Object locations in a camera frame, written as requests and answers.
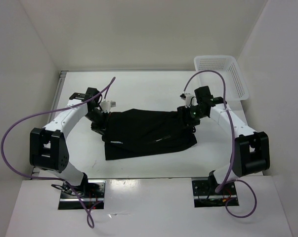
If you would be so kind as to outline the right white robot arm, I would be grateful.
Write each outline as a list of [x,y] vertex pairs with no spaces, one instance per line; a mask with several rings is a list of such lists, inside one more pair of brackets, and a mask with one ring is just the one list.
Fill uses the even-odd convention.
[[230,181],[270,168],[268,135],[246,125],[230,109],[224,97],[214,97],[209,87],[203,86],[195,89],[194,94],[182,93],[180,98],[185,105],[177,111],[186,127],[195,127],[208,117],[231,135],[229,164],[209,174],[207,187],[212,194],[219,194]]

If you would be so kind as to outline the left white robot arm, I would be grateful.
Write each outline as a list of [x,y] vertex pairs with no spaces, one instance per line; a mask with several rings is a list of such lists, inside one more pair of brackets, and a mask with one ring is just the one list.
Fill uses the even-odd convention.
[[43,128],[30,133],[30,164],[47,170],[62,179],[65,189],[82,198],[91,192],[87,175],[76,169],[69,161],[66,139],[83,118],[92,122],[92,130],[103,135],[111,108],[116,102],[106,100],[96,88],[89,87],[85,93],[73,93],[66,110],[59,113]]

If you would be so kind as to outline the black shorts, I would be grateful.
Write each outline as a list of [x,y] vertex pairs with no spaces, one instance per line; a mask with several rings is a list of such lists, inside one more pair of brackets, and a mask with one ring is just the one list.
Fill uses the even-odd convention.
[[187,150],[197,144],[194,127],[184,127],[177,111],[131,109],[112,112],[102,136],[106,160]]

